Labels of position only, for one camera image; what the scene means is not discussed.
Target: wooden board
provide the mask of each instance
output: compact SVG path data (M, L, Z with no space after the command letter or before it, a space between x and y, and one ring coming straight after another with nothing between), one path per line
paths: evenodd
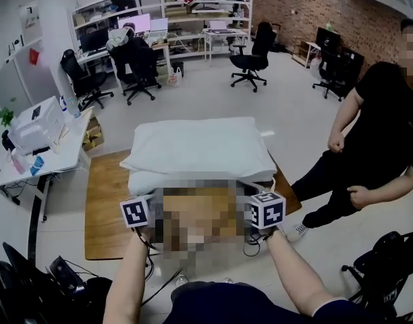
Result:
M131 197L129 171L119 163L130 150L91 160L85 208L85 259L121 259L132 236L121 215L119 203ZM301 209L301 203L277 166L275 190L286 197L286 215Z

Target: hand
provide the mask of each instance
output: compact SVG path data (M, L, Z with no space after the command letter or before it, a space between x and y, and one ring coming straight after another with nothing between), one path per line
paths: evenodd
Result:
M341 132L331 131L328 139L328 148L333 153L341 153L344 149L344 136Z
M351 186L348 188L350 192L350 201L357 210L362 210L367 205L374 204L372 192L364 186Z

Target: red brick wall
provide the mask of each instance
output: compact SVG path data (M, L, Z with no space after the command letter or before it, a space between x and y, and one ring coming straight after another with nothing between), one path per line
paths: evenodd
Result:
M315 41L317 28L329 22L345 47L365 57L364 73L378 61L397 61L403 18L374 0L254 0L252 24L281 24L281 42L293 49L301 40Z

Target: potted plant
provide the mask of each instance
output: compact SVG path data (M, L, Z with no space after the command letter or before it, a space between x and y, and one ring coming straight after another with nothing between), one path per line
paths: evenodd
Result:
M0 119L1 125L4 127L10 126L11 121L13 120L15 113L10 111L7 107L0 109Z

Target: printer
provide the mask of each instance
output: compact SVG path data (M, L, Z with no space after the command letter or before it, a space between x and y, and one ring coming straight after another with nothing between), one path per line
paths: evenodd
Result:
M47 146L58 144L64 129L63 111L56 97L23 111L11 124L9 138L18 152L26 156Z

